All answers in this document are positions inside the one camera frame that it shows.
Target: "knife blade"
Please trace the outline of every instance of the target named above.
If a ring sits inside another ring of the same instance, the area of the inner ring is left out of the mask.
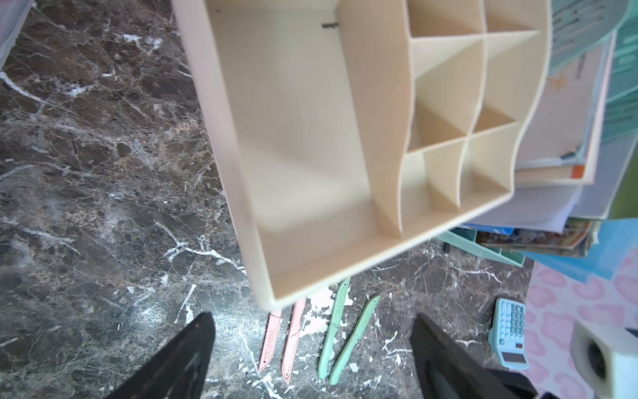
[[[343,316],[343,308],[345,307],[349,287],[350,279],[347,278],[339,284],[337,295],[334,298],[330,324],[328,325],[328,331],[326,331],[325,339],[323,340],[321,356],[319,356],[319,365],[317,366],[317,374],[320,379],[324,379],[328,376],[328,365],[330,363],[330,356],[332,355],[334,336],[337,335],[337,330],[341,325],[341,317]]]
[[[259,359],[259,371],[263,371],[271,363],[272,357],[277,346],[277,337],[279,336],[279,327],[281,326],[281,310],[271,312],[268,317],[268,326],[266,327],[266,336],[263,338],[262,357]]]
[[[281,362],[281,374],[286,384],[290,383],[292,376],[292,366],[295,364],[297,356],[297,344],[299,342],[299,333],[301,332],[301,316],[304,314],[306,307],[306,298],[300,299],[292,308],[292,318],[290,320],[290,329],[288,330],[288,339],[286,347],[283,351],[283,362]]]
[[[348,338],[346,345],[343,347],[337,361],[334,363],[334,367],[330,373],[330,385],[336,385],[337,382],[339,382],[339,376],[346,367],[346,364],[348,364],[352,350],[357,346],[359,341],[361,341],[361,338],[363,338],[363,334],[366,332],[370,319],[372,319],[372,315],[375,313],[376,304],[379,303],[380,299],[381,295],[375,295],[370,298],[364,306],[363,312],[361,312],[361,316],[359,316],[357,324],[355,325],[355,330],[352,332],[352,335],[350,335],[350,338]]]

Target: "orange tab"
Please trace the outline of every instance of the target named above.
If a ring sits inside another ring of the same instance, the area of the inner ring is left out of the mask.
[[[576,165],[572,169],[572,179],[582,179],[585,176],[585,165]]]

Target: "black object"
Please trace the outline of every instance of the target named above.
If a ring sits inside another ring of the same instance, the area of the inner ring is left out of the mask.
[[[591,369],[598,375],[598,378],[606,380],[607,366],[605,365],[605,356],[602,355],[600,347],[594,341],[591,341],[587,347],[587,357],[590,361]]]
[[[200,313],[107,399],[198,399],[215,341],[215,323]]]
[[[423,313],[414,322],[410,344],[424,398],[527,399],[538,395],[522,374],[498,372],[495,377]]]

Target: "calculator display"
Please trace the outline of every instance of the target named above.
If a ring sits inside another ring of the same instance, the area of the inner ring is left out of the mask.
[[[527,363],[525,361],[525,356],[520,353],[509,353],[509,352],[501,352],[503,355],[503,360],[511,361],[513,363]]]

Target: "organizer divider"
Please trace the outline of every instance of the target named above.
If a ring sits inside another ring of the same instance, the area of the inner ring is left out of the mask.
[[[538,31],[509,31],[509,32],[490,32],[487,34],[487,53],[488,57],[496,57],[502,52],[510,50],[522,42],[540,34]]]
[[[336,15],[377,226],[400,237],[399,178],[414,98],[406,5],[345,0]]]

